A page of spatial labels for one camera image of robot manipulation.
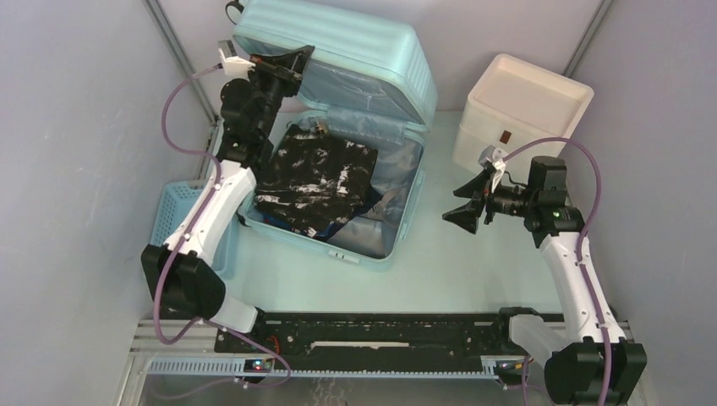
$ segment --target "white plastic bin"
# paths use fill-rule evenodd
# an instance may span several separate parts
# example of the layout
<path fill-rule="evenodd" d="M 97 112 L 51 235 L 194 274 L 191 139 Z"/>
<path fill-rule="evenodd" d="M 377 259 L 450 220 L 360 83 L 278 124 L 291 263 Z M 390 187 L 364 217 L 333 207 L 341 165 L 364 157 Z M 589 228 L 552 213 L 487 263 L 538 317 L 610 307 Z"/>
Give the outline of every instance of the white plastic bin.
<path fill-rule="evenodd" d="M 593 99 L 593 89 L 559 74 L 501 54 L 468 94 L 453 161 L 479 173 L 480 152 L 488 145 L 515 151 L 546 137 L 570 138 Z M 564 143 L 545 143 L 513 158 L 513 179 L 528 181 L 533 156 L 558 156 Z"/>

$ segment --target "folded clothing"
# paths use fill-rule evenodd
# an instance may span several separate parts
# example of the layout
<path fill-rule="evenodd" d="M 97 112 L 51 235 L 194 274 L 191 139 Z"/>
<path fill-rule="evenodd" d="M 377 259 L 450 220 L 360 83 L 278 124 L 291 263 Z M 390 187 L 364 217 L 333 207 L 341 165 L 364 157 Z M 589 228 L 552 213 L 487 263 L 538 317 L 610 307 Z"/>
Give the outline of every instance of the folded clothing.
<path fill-rule="evenodd" d="M 364 205 L 378 151 L 292 125 L 258 179 L 255 206 L 314 237 Z"/>

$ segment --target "white storage box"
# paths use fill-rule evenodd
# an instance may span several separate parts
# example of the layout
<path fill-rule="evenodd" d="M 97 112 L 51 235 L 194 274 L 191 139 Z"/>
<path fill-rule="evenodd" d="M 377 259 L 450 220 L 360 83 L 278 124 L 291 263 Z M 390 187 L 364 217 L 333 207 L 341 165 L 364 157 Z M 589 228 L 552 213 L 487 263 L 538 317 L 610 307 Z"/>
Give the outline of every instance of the white storage box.
<path fill-rule="evenodd" d="M 355 217 L 326 243 L 273 227 L 246 200 L 242 212 L 257 233 L 374 269 L 390 265 L 406 237 L 423 186 L 424 142 L 437 92 L 423 49 L 409 25 L 299 0 L 250 0 L 234 29 L 248 53 L 315 47 L 298 98 L 310 107 L 295 122 L 321 123 L 329 134 L 379 150 L 371 186 L 394 196 L 381 220 Z"/>
<path fill-rule="evenodd" d="M 479 173 L 480 152 L 488 145 L 507 152 L 546 137 L 570 138 L 593 99 L 593 89 L 531 63 L 501 54 L 468 95 L 453 161 Z M 565 144 L 537 145 L 511 159 L 507 171 L 528 181 L 533 156 L 558 156 Z"/>

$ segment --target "gray wall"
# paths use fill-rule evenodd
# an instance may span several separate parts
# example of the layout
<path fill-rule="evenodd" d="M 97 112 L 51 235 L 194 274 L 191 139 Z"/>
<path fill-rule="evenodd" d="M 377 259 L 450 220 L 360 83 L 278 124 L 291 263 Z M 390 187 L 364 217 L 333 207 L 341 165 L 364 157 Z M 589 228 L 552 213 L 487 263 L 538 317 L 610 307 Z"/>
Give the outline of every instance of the gray wall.
<path fill-rule="evenodd" d="M 439 110 L 463 110 L 468 92 L 495 55 L 562 72 L 600 0 L 309 0 L 409 23 L 419 35 L 438 88 Z M 193 66 L 216 63 L 216 42 L 232 35 L 224 4 L 161 0 Z M 202 80 L 219 111 L 224 80 Z M 298 111 L 287 101 L 284 111 Z"/>
<path fill-rule="evenodd" d="M 109 404 L 161 187 L 198 165 L 159 131 L 182 77 L 137 0 L 0 2 L 0 72 L 0 403 Z M 206 137 L 191 94 L 170 119 Z"/>
<path fill-rule="evenodd" d="M 577 75 L 595 98 L 574 138 L 605 182 L 596 267 L 664 405 L 714 404 L 716 20 L 712 0 L 621 1 Z M 593 175 L 578 153 L 566 157 L 588 209 Z"/>

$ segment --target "white connector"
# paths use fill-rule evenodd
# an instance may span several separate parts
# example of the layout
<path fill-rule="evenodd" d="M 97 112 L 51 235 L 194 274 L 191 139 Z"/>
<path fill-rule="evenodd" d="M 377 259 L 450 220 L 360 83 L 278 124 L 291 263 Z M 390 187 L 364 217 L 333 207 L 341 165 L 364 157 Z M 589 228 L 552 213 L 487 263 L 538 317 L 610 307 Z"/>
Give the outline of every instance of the white connector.
<path fill-rule="evenodd" d="M 231 41 L 219 41 L 219 58 L 226 76 L 248 79 L 249 71 L 255 63 L 241 58 Z"/>

